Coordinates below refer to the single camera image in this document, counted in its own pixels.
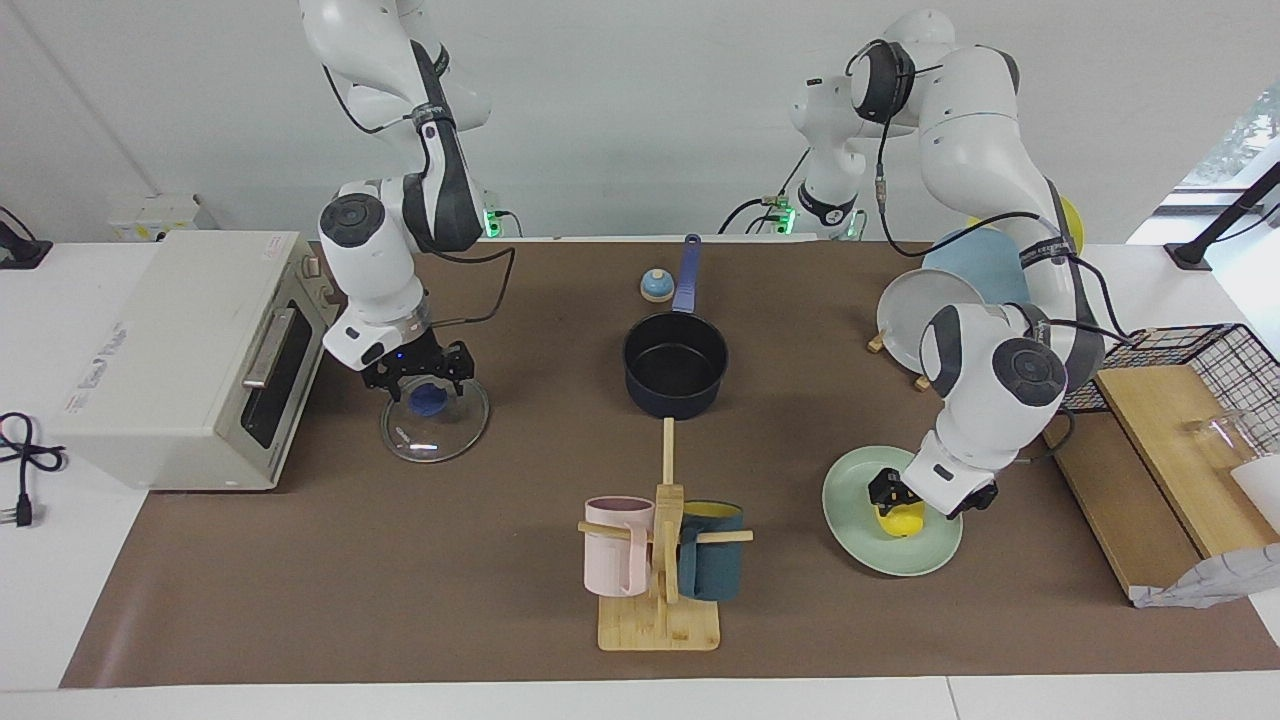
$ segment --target light blue plate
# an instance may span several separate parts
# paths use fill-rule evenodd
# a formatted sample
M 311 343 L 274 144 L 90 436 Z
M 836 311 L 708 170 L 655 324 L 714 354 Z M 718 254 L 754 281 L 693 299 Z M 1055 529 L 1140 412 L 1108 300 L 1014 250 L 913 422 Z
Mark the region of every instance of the light blue plate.
M 947 233 L 942 240 L 956 232 L 960 231 Z M 1018 260 L 1018 246 L 997 229 L 978 228 L 942 250 L 925 255 L 923 266 L 960 275 L 978 290 L 983 302 L 988 305 L 1032 300 L 1027 292 L 1027 277 Z

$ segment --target white wall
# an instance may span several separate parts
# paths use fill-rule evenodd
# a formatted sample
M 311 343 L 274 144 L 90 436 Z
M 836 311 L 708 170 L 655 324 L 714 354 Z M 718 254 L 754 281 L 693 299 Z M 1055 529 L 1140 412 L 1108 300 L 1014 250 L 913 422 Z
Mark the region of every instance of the white wall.
M 531 234 L 714 231 L 803 150 L 786 114 L 803 81 L 915 6 L 430 1 L 494 97 L 468 161 Z M 1280 73 L 1274 0 L 938 6 L 963 42 L 1018 58 L 1024 140 L 1096 242 L 1123 242 Z M 33 37 L 10 42 L 28 35 L 14 12 Z M 396 164 L 347 127 L 297 14 L 288 0 L 0 0 L 0 202 L 42 234 L 92 240 L 113 191 L 154 184 L 198 192 L 223 227 L 310 234 L 338 184 Z M 927 196 L 910 141 L 887 161 L 896 234 L 960 222 Z

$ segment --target black wire rack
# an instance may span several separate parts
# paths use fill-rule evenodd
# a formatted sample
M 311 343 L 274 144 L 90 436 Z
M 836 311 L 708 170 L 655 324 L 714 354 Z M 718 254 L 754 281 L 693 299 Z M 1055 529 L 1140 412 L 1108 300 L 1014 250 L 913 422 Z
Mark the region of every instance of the black wire rack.
M 1153 328 L 1133 346 L 1117 345 L 1102 363 L 1110 368 L 1190 365 L 1224 410 L 1242 410 L 1244 432 L 1267 452 L 1280 452 L 1280 363 L 1253 331 L 1239 323 Z M 1110 410 L 1097 382 L 1062 400 L 1075 413 Z

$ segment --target window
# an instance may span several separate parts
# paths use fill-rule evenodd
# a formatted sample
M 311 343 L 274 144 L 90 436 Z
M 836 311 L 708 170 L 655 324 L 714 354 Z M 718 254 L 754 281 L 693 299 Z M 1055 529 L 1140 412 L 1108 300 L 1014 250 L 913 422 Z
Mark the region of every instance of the window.
M 1249 164 L 1276 136 L 1280 136 L 1280 81 L 1262 91 L 1253 106 L 1235 120 L 1231 129 L 1183 179 L 1178 190 L 1213 192 L 1248 187 L 1258 174 L 1248 172 Z

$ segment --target brown paper mat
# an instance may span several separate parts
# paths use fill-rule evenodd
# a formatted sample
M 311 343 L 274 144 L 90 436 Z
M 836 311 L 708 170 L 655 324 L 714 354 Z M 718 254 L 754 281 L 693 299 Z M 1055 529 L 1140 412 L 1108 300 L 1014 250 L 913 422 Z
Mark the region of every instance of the brown paper mat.
M 582 501 L 652 495 L 662 423 L 622 383 L 640 274 L 678 245 L 520 247 L 500 314 L 463 338 L 494 413 L 443 465 L 381 445 L 384 398 L 326 360 L 280 487 L 152 495 L 64 687 L 1143 673 L 1280 667 L 1248 601 L 1134 610 L 1052 462 L 1009 470 L 955 560 L 890 579 L 836 544 L 827 469 L 914 448 L 940 400 L 864 350 L 883 245 L 704 249 L 698 311 L 730 346 L 721 397 L 677 430 L 690 497 L 746 509 L 756 541 L 710 653 L 604 653 L 581 584 Z M 436 316 L 488 310 L 500 268 L 421 259 Z

